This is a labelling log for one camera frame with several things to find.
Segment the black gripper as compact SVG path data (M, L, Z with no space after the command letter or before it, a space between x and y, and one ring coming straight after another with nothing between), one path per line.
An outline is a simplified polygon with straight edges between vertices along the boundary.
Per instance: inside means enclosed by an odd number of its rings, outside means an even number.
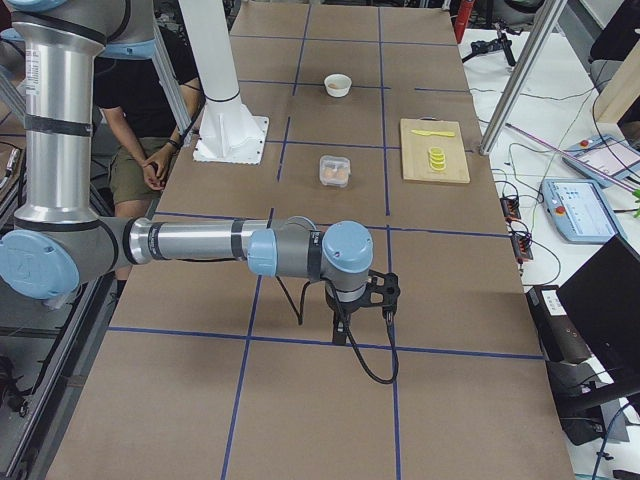
M360 308L370 308L373 305L372 293L370 283L355 292L341 292L335 288L333 282L325 283L325 300L333 312L333 345L346 344L348 336L344 323L349 323L348 317Z

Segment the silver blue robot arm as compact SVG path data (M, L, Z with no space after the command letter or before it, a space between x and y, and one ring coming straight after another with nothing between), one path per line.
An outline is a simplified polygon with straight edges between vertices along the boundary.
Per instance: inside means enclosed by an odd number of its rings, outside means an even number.
M261 276L325 286L337 339L350 316L372 305L382 284L373 241L359 223L320 231L305 217L284 221L162 223L101 217L89 205L94 60L149 58L181 134L185 102L148 1L13 1L25 43L27 193L1 240L1 276L36 299L72 292L126 265L154 260L244 261Z

